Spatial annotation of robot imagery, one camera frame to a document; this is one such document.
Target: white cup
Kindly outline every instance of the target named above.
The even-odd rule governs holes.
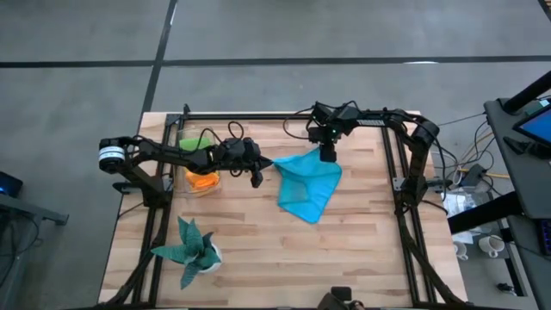
[[[479,247],[482,251],[488,253],[489,257],[495,258],[505,248],[505,242],[499,236],[492,235],[480,239]]]
[[[468,260],[467,247],[465,246],[464,243],[459,241],[454,241],[454,248],[455,248],[455,255],[457,256],[457,258],[463,261]]]

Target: concrete floor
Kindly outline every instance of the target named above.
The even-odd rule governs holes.
[[[0,62],[154,59],[168,0],[0,0]],[[181,0],[166,59],[493,56],[551,54],[536,0]],[[483,111],[549,63],[164,68],[153,111],[296,110],[315,100],[416,109],[436,123]],[[136,131],[151,68],[0,69],[0,171],[25,181],[22,199],[71,214],[45,224],[20,309],[96,302],[121,197],[97,168],[100,138]],[[442,127],[461,153],[483,118]],[[496,146],[492,171],[506,173]],[[502,192],[511,184],[498,182]],[[469,300],[536,309],[500,294],[505,264],[461,263]]]

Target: blue towel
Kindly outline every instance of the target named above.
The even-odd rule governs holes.
[[[277,204],[308,223],[317,223],[341,179],[341,167],[319,160],[318,148],[306,155],[274,159],[274,166],[282,174]]]

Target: wooden table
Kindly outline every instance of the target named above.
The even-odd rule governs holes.
[[[165,116],[145,113],[139,134],[160,142]],[[241,123],[245,136],[260,145],[265,157],[303,154],[314,148],[307,140],[287,136],[282,121]],[[227,121],[185,124],[212,127],[222,139],[229,137]],[[304,121],[290,121],[288,127],[292,133],[306,135]],[[273,166],[263,170],[258,189],[251,187],[248,174],[236,178],[223,171],[221,191],[199,199],[178,194],[181,184],[176,182],[167,245],[181,243],[177,216],[195,218],[203,234],[214,232],[213,242],[222,250],[224,263],[215,273],[199,275],[180,290],[182,265],[164,260],[157,306],[316,307],[331,286],[351,287],[353,298],[366,307],[410,306],[381,130],[357,128],[339,140],[337,161],[343,176],[316,225],[277,206],[281,177]],[[395,164],[401,171],[398,159]],[[141,166],[153,174],[156,163]],[[425,174],[433,174],[431,158]],[[425,199],[439,200],[436,194]],[[141,194],[126,195],[121,212],[139,202]],[[146,213],[140,207],[118,221],[99,301],[113,296],[135,267]],[[430,262],[454,293],[466,300],[444,212],[421,204],[419,213]],[[421,300],[426,301],[421,269],[415,267]],[[144,295],[150,277],[151,272],[145,277]]]

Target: computer screen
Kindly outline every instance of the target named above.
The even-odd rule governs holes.
[[[528,135],[530,138],[551,145],[551,105],[530,115],[525,120],[516,124],[516,130]]]
[[[0,171],[0,195],[16,198],[22,185],[23,181]]]

